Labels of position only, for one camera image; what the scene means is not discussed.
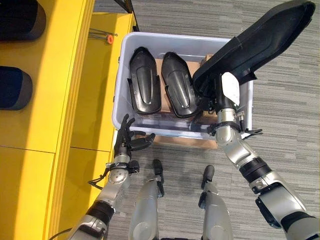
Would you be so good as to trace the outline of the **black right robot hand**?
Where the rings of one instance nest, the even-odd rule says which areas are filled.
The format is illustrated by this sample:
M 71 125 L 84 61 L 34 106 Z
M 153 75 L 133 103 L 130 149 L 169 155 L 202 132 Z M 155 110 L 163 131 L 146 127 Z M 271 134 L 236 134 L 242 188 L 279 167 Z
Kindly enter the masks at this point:
M 198 93 L 197 105 L 201 110 L 218 113 L 239 107 L 240 84 L 232 73 L 203 73 L 198 70 L 193 80 Z

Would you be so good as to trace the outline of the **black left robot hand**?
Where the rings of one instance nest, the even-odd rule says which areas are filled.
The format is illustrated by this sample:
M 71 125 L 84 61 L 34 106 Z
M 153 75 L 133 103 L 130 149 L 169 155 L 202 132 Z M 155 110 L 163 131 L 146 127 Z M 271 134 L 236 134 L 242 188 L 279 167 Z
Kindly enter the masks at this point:
M 113 148 L 114 157 L 126 155 L 131 158 L 132 152 L 148 148 L 154 142 L 155 133 L 147 135 L 144 131 L 130 130 L 134 122 L 135 118 L 129 119 L 128 113 L 123 117 Z

